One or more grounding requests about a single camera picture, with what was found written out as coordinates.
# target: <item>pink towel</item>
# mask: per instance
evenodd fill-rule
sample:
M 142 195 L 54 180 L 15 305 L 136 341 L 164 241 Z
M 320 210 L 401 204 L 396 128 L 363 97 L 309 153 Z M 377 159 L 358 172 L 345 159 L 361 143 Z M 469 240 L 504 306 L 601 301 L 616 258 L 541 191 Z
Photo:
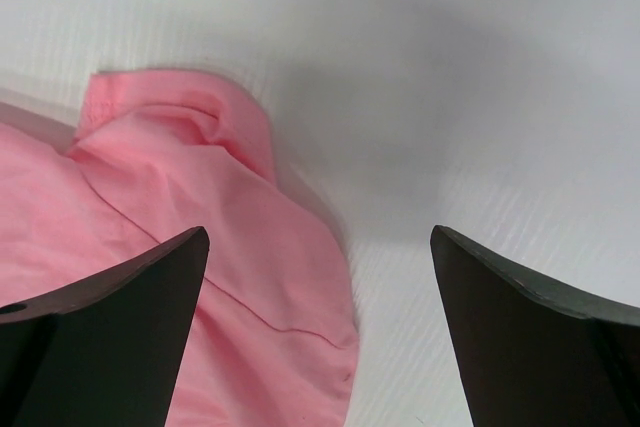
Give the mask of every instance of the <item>pink towel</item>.
M 185 71 L 91 79 L 66 156 L 0 126 L 0 305 L 202 225 L 211 252 L 168 426 L 338 427 L 358 355 L 349 272 L 275 182 L 242 89 Z

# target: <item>crumpled cloth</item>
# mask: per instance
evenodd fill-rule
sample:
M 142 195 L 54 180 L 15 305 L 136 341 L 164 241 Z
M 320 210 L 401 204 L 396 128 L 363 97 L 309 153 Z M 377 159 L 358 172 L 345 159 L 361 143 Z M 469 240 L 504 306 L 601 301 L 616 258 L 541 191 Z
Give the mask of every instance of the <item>crumpled cloth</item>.
M 269 125 L 209 74 L 91 78 L 66 155 L 0 126 L 0 305 L 202 225 L 205 280 L 167 426 L 338 427 L 358 356 L 335 239 L 276 184 Z

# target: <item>pink garment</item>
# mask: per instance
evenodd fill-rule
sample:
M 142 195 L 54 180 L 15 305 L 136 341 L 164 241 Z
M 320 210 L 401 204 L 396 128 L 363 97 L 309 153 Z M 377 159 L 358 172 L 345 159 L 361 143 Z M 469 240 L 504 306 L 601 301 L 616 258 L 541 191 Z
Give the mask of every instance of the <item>pink garment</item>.
M 346 262 L 278 190 L 267 119 L 242 89 L 94 76 L 67 155 L 0 126 L 0 180 L 0 305 L 207 229 L 168 426 L 344 424 L 358 354 Z

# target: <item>pink cloth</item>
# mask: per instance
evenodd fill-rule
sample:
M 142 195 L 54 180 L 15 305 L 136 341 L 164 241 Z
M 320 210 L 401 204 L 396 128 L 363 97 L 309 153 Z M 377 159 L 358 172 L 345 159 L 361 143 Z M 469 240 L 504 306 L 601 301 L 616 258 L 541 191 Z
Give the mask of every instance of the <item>pink cloth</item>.
M 242 89 L 185 71 L 97 75 L 65 156 L 0 126 L 0 305 L 185 229 L 211 238 L 168 426 L 338 427 L 358 353 L 349 272 L 275 182 Z

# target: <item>white surface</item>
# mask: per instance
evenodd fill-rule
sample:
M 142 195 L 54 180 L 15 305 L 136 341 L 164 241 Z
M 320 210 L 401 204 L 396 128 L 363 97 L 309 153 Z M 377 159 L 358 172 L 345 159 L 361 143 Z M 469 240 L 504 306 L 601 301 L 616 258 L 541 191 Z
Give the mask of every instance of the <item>white surface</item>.
M 0 100 L 68 123 L 100 69 L 222 70 L 259 98 L 350 252 L 350 427 L 470 426 L 435 223 L 640 305 L 640 0 L 0 0 L 0 18 Z

